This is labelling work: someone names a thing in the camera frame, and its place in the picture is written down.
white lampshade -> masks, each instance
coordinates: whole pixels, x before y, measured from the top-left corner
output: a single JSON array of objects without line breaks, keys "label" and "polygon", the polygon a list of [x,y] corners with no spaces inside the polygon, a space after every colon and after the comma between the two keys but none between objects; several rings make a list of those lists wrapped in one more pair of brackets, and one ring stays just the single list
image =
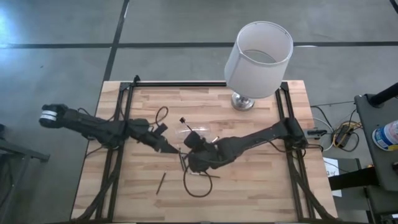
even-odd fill
[{"label": "white lampshade", "polygon": [[[253,53],[268,60],[259,61]],[[224,69],[226,83],[246,98],[270,96],[280,86],[292,53],[293,39],[283,27],[272,22],[252,22],[236,38]]]}]

butcher block tabletop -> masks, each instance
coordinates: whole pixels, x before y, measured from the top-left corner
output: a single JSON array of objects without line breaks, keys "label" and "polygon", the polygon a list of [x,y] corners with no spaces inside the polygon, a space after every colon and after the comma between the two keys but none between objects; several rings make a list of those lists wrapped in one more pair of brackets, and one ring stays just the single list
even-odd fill
[{"label": "butcher block tabletop", "polygon": [[[312,112],[304,82],[287,82],[295,117],[303,129],[313,128]],[[97,117],[112,117],[119,85],[120,82],[104,82]],[[167,106],[169,113],[162,122],[169,128],[163,135],[173,146],[180,147],[182,152],[188,152],[188,148],[182,143],[185,132],[179,121],[181,117],[184,117],[190,126],[205,129],[203,133],[210,141],[217,136],[245,136],[280,121],[274,95],[256,100],[254,108],[240,112],[231,106],[232,93],[228,87],[216,86],[135,87],[130,118],[145,118],[154,122],[159,108]],[[273,143],[284,150],[281,140],[275,140]],[[98,142],[90,142],[87,153],[98,147]],[[85,159],[72,218],[81,215],[98,193],[105,159],[106,149],[92,153]],[[312,192],[326,210],[336,217],[321,151],[307,149],[304,161]],[[156,195],[165,171],[167,175]],[[212,178],[212,192],[204,198],[191,197],[183,186],[183,171],[177,154],[157,153],[149,146],[128,139],[124,147],[113,221],[297,221],[286,155],[276,151],[270,144],[250,149],[234,163],[217,170],[209,169],[208,173],[220,177]],[[193,194],[200,195],[208,191],[210,183],[207,177],[187,174],[187,186]],[[108,211],[109,196],[110,190],[105,198],[104,217]],[[306,211],[302,192],[300,197]]]}]

lamp base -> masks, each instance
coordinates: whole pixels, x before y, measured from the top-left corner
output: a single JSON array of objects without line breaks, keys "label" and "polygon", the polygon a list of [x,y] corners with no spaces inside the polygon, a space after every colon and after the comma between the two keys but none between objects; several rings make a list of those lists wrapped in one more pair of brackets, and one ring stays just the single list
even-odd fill
[{"label": "lamp base", "polygon": [[238,111],[248,111],[254,106],[254,100],[234,93],[232,94],[231,104]]}]

concrete floor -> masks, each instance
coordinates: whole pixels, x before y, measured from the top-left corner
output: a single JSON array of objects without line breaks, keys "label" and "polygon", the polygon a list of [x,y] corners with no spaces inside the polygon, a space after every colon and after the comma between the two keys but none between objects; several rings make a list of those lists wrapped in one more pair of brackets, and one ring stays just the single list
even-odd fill
[{"label": "concrete floor", "polygon": [[[122,4],[3,0],[0,45],[112,43]],[[258,20],[284,26],[296,42],[398,41],[398,14],[388,0],[131,0],[120,42],[232,42],[243,25]],[[45,103],[94,113],[110,51],[0,49],[0,123],[8,127],[6,137],[51,154],[47,164],[29,166],[9,223],[68,220],[87,141],[66,129],[41,128],[38,118]],[[132,80],[134,75],[143,80],[221,80],[229,52],[119,49],[110,80]],[[397,58],[398,47],[296,47],[285,79],[305,80],[312,105],[349,101],[397,82]],[[337,125],[354,105],[323,108]],[[331,149],[325,156],[357,157],[362,165],[371,164],[363,140],[352,153]],[[358,211],[339,210],[339,215],[366,220]]]}]

paper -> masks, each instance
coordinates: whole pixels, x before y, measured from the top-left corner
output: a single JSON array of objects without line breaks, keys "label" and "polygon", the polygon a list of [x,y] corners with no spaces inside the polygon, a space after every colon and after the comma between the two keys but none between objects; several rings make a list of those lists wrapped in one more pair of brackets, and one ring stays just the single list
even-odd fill
[{"label": "paper", "polygon": [[[328,175],[328,177],[333,177],[334,175],[339,175],[337,159],[323,158],[323,161],[325,162],[326,174]],[[336,197],[342,196],[341,190],[333,190],[331,192],[331,194]]]}]

